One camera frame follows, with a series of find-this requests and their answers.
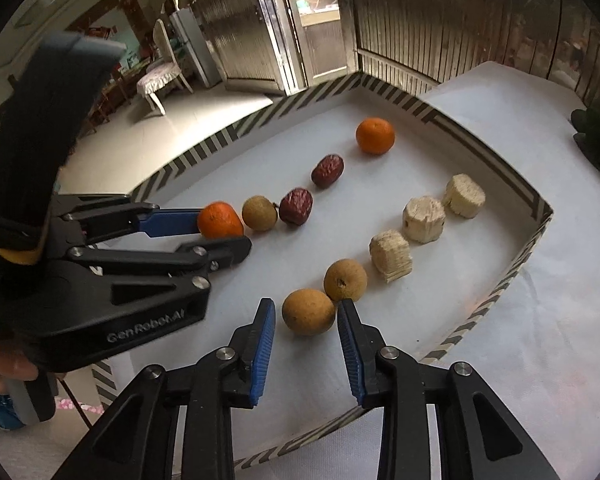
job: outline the wrinkled red date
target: wrinkled red date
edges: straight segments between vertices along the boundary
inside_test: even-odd
[[[331,184],[339,179],[344,171],[344,160],[340,155],[332,153],[318,162],[318,165],[311,172],[311,180],[320,189],[327,189]]]
[[[304,224],[311,208],[314,206],[314,197],[304,187],[296,187],[289,191],[280,202],[278,215],[283,222],[292,225]]]

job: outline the white tablecloth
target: white tablecloth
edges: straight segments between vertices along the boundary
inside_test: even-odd
[[[582,103],[495,63],[424,100],[499,152],[555,211],[520,276],[442,364],[473,364],[561,479],[593,479],[600,471],[600,174],[571,138],[568,117]],[[375,479],[381,426],[376,410],[237,478]]]

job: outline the tangerine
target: tangerine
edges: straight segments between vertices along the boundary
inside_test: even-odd
[[[356,141],[363,152],[371,155],[382,155],[394,145],[394,127],[384,119],[369,117],[358,125]]]
[[[212,202],[198,215],[198,230],[205,238],[229,238],[244,235],[242,221],[227,202]]]

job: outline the tray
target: tray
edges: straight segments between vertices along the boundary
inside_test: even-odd
[[[395,146],[381,157],[363,155],[355,142],[355,129],[368,116],[386,118],[397,132]],[[327,153],[343,156],[345,171],[320,191],[309,176]],[[441,197],[456,173],[469,174],[485,190],[483,210],[471,220],[449,214],[436,242],[410,242],[413,272],[385,285],[368,256],[371,237],[399,230],[409,199]],[[167,369],[192,364],[250,322],[261,297],[273,298],[278,325],[264,396],[256,410],[233,411],[236,468],[295,450],[364,412],[350,394],[335,326],[301,338],[284,325],[280,307],[291,291],[321,289],[332,262],[357,259],[369,276],[356,303],[362,321],[377,326],[388,344],[432,363],[496,303],[552,216],[538,192],[483,142],[419,99],[362,73],[282,98],[237,121],[131,195],[163,207],[225,200],[240,211],[254,194],[278,202],[295,186],[314,195],[307,224],[290,229],[279,222],[272,232],[253,234],[248,259],[212,277],[204,321],[130,352],[135,372],[155,362]],[[136,234],[116,248],[171,250],[181,241]]]

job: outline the sugarcane piece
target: sugarcane piece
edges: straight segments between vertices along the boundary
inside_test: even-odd
[[[413,269],[409,243],[394,229],[371,238],[369,253],[371,261],[387,283],[406,276]]]
[[[461,173],[454,175],[446,185],[442,203],[460,216],[473,218],[484,205],[485,199],[482,188],[470,176]]]
[[[402,212],[402,232],[421,244],[440,238],[445,226],[445,208],[430,196],[412,198]]]

